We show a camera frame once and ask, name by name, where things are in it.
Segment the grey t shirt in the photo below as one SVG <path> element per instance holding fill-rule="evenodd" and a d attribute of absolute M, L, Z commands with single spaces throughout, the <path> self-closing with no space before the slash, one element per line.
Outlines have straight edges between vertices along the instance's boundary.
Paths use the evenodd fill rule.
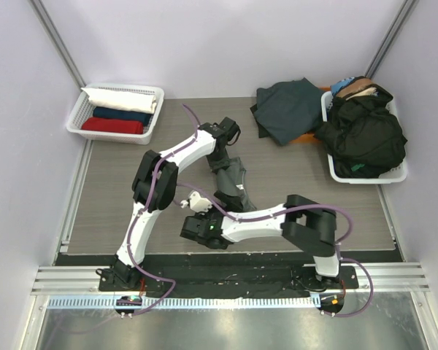
<path fill-rule="evenodd" d="M 228 169 L 219 170 L 219 172 L 216 173 L 217 190 L 220 190 L 227 195 L 238 195 L 239 192 L 242 191 L 248 195 L 245 186 L 245 175 L 246 169 L 241 158 L 231 158 L 231 165 Z"/>

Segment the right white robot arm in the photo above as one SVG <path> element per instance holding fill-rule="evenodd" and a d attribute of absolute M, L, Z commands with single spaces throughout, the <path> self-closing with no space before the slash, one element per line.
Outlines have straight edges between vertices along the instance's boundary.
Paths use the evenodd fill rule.
<path fill-rule="evenodd" d="M 216 250 L 255 238 L 283 238 L 312 256 L 314 279 L 323 289 L 341 282 L 335 240 L 337 214 L 330 208 L 289 195 L 286 202 L 270 209 L 234 212 L 211 204 L 208 209 L 193 211 L 184 220 L 182 238 Z"/>

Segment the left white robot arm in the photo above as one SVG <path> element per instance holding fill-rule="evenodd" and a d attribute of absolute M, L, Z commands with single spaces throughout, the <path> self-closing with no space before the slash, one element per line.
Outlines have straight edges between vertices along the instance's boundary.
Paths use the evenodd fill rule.
<path fill-rule="evenodd" d="M 197 160 L 206 158 L 215 175 L 213 197 L 230 211 L 245 211 L 245 171 L 241 160 L 229 157 L 226 149 L 240 133 L 238 124 L 226 117 L 220 123 L 200 125 L 190 138 L 171 149 L 144 154 L 131 186 L 134 206 L 126 237 L 108 268 L 97 270 L 99 290 L 132 291 L 140 286 L 144 277 L 140 268 L 155 221 L 174 201 L 179 174 Z"/>

